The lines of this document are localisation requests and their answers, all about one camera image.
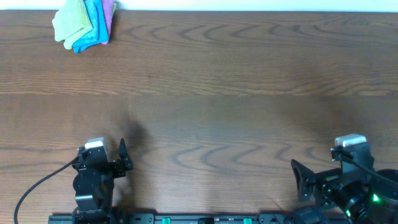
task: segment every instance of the white wall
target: white wall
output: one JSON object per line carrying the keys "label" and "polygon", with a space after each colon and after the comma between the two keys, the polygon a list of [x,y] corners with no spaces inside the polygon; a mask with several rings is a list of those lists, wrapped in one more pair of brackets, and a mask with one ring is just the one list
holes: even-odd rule
{"label": "white wall", "polygon": [[[0,0],[0,9],[59,9],[65,0]],[[120,9],[398,12],[398,0],[117,0]]]}

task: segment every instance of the green light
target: green light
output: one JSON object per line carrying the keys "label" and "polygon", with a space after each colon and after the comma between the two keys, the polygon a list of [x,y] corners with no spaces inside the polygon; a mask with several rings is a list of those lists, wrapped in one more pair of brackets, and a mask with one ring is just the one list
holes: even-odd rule
{"label": "green light", "polygon": [[377,195],[373,195],[373,202],[380,202],[380,199]]}

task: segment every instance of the wooden table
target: wooden table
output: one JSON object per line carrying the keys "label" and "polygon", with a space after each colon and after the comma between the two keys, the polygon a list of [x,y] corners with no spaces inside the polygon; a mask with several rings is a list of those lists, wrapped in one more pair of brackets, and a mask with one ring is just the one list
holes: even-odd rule
{"label": "wooden table", "polygon": [[[292,158],[338,167],[365,134],[397,168],[398,15],[117,11],[109,45],[54,41],[54,11],[0,12],[0,223],[35,182],[103,136],[134,162],[114,204],[161,213],[291,210]],[[75,207],[72,168],[22,204],[20,223]]]}

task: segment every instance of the folded cloth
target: folded cloth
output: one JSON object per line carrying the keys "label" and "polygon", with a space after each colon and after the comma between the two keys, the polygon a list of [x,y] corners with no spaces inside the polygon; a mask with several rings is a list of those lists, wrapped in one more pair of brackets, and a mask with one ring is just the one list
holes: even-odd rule
{"label": "folded cloth", "polygon": [[82,45],[77,45],[77,44],[74,45],[73,50],[75,51],[75,53],[82,52],[92,45],[99,44],[101,42],[106,42],[109,40],[108,33],[106,31],[106,24],[105,24],[104,12],[102,10],[101,0],[92,0],[92,1],[98,13],[98,40],[94,40],[92,42],[86,42]]}
{"label": "folded cloth", "polygon": [[87,12],[88,12],[88,17],[90,18],[91,25],[93,25],[93,29],[90,30],[87,34],[85,34],[83,37],[80,39],[76,40],[75,43],[73,43],[73,49],[76,47],[96,42],[98,40],[98,12],[97,8],[94,5],[93,0],[86,0],[85,1]]}
{"label": "folded cloth", "polygon": [[113,16],[113,0],[101,0],[104,18],[106,24],[106,30],[108,31],[108,37],[111,37],[111,25]]}
{"label": "folded cloth", "polygon": [[55,40],[65,40],[63,46],[70,50],[73,43],[92,30],[86,6],[82,0],[67,0],[52,20]]}

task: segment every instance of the purple cloth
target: purple cloth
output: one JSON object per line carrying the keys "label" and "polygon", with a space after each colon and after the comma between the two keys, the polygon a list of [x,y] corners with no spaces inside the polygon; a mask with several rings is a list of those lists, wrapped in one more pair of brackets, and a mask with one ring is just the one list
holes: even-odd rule
{"label": "purple cloth", "polygon": [[[108,37],[111,38],[111,26],[112,26],[112,9],[113,9],[113,0],[101,0],[102,8],[104,11],[104,18],[106,24],[106,31],[108,31]],[[102,44],[107,44],[109,40],[102,42]]]}

